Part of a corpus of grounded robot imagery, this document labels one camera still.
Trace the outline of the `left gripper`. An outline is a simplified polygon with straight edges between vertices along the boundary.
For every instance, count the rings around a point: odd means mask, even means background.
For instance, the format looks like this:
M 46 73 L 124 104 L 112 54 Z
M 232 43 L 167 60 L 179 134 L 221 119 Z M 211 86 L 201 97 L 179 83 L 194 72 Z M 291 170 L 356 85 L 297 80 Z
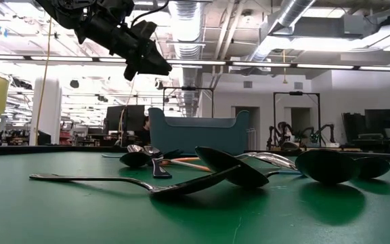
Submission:
M 172 71 L 156 42 L 148 43 L 148 36 L 142 28 L 114 28 L 110 53 L 125 59 L 124 77 L 130 81 L 136 74 L 168 75 Z

